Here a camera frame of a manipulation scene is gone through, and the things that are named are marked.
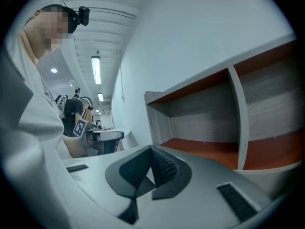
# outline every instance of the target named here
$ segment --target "fluorescent light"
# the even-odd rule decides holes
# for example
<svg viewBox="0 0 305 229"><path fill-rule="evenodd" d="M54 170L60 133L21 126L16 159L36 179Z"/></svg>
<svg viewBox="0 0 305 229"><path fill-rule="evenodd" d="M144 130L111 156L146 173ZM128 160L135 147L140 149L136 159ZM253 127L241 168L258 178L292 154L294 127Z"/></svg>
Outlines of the fluorescent light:
<svg viewBox="0 0 305 229"><path fill-rule="evenodd" d="M103 99L103 94L97 94L98 95L98 97L99 97L99 100L102 102L102 101L104 101L104 99Z"/></svg>
<svg viewBox="0 0 305 229"><path fill-rule="evenodd" d="M91 66L92 66L95 84L101 84L100 57L92 56Z"/></svg>

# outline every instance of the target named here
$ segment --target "orange shelf surface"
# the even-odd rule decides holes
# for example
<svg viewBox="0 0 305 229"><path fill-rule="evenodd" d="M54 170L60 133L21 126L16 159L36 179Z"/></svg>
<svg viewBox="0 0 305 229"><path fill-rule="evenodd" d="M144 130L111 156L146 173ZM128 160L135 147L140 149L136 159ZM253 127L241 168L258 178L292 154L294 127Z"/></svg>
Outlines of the orange shelf surface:
<svg viewBox="0 0 305 229"><path fill-rule="evenodd" d="M238 167L237 143L211 143L172 138L161 145L216 160L230 169Z"/></svg>
<svg viewBox="0 0 305 229"><path fill-rule="evenodd" d="M272 169L291 165L304 158L305 130L251 141L244 170Z"/></svg>

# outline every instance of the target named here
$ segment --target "person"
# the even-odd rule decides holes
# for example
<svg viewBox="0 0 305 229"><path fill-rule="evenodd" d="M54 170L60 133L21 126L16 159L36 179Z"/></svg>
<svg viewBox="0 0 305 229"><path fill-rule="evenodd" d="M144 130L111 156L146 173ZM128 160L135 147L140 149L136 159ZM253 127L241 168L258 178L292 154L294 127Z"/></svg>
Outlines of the person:
<svg viewBox="0 0 305 229"><path fill-rule="evenodd" d="M70 137L76 137L73 133L74 127L78 120L81 118L82 113L92 106L89 97L81 97L68 99L64 110L62 123L64 126L63 134Z"/></svg>
<svg viewBox="0 0 305 229"><path fill-rule="evenodd" d="M36 65L75 31L76 18L70 8L48 5L35 11L20 32L10 30L4 41L9 57L33 92L17 128L36 136L42 147L55 148L61 159L83 156L86 150L79 138L63 135L55 100Z"/></svg>

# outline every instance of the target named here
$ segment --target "shelf divider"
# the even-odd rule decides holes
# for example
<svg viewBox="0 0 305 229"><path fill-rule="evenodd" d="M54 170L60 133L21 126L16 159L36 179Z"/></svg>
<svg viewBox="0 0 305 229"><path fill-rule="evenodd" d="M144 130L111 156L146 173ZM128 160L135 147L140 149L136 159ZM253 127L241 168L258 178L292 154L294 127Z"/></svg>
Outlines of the shelf divider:
<svg viewBox="0 0 305 229"><path fill-rule="evenodd" d="M234 66L228 67L228 75L232 86L238 120L238 169L243 170L249 142L249 117L246 98L242 84Z"/></svg>

